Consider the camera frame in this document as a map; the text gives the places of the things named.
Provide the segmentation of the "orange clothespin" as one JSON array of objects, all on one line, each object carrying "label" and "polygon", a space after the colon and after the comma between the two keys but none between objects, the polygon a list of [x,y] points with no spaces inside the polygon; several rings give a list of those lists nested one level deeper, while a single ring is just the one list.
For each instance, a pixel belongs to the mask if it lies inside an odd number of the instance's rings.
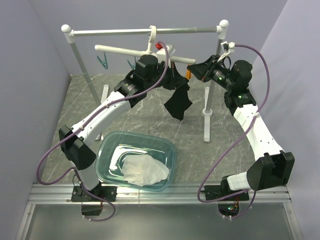
[{"label": "orange clothespin", "polygon": [[189,80],[191,78],[191,76],[192,76],[192,73],[189,70],[187,70],[185,77]]}]

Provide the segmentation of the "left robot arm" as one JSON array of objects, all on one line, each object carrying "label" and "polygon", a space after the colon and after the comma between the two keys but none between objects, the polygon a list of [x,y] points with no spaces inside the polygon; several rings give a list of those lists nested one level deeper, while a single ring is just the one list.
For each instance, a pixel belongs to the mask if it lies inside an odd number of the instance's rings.
[{"label": "left robot arm", "polygon": [[188,88],[188,80],[180,75],[175,63],[160,61],[153,55],[143,55],[109,97],[84,120],[72,127],[59,129],[60,148],[73,164],[83,195],[89,201],[103,200],[103,187],[95,171],[96,154],[91,150],[98,133],[102,132],[121,114],[142,101],[155,88],[173,90],[172,97],[164,104],[176,119],[183,119],[184,108],[178,107],[178,91]]}]

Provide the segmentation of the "black underwear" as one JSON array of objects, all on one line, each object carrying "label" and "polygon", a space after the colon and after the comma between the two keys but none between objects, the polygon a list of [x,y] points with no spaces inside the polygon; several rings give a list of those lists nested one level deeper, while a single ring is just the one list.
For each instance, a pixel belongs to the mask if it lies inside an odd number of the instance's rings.
[{"label": "black underwear", "polygon": [[188,96],[190,86],[188,85],[189,80],[180,75],[178,71],[175,74],[175,79],[177,88],[171,98],[164,104],[164,107],[173,118],[182,121],[185,111],[192,105]]}]

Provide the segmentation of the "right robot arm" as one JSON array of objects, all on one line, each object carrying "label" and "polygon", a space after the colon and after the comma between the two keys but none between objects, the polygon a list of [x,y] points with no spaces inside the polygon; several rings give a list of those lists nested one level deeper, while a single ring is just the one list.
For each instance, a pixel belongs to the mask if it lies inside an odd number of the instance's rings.
[{"label": "right robot arm", "polygon": [[219,55],[212,55],[205,62],[187,68],[198,80],[212,80],[225,89],[224,103],[231,115],[240,124],[253,150],[255,162],[246,171],[224,176],[217,191],[206,201],[231,201],[249,190],[260,191],[286,186],[295,157],[276,142],[260,115],[251,92],[253,66],[245,60],[237,60],[227,68]]}]

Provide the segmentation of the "white plastic clip hanger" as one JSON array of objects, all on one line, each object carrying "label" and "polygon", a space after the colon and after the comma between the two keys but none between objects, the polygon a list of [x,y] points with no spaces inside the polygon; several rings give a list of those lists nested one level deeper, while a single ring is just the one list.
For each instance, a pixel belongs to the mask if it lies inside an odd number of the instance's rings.
[{"label": "white plastic clip hanger", "polygon": [[113,47],[107,45],[100,45],[96,44],[94,49],[97,52],[106,52],[106,53],[113,53],[113,54],[120,54],[126,56],[133,56],[133,57],[142,57],[143,55],[152,55],[158,58],[158,60],[164,61],[166,59],[166,50],[168,51],[168,57],[170,63],[181,63],[192,65],[196,63],[196,60],[193,58],[185,58],[174,56],[175,48],[173,45],[167,45],[164,47],[162,43],[158,43],[161,46],[156,52],[153,52],[153,46],[156,45],[155,40],[157,35],[161,34],[187,34],[187,33],[194,33],[195,28],[157,28],[155,25],[151,25],[148,29],[124,29],[124,30],[111,30],[111,34],[116,35],[133,35],[133,34],[149,34],[148,36],[148,43],[146,50],[133,50],[127,48],[120,48],[120,47]]}]

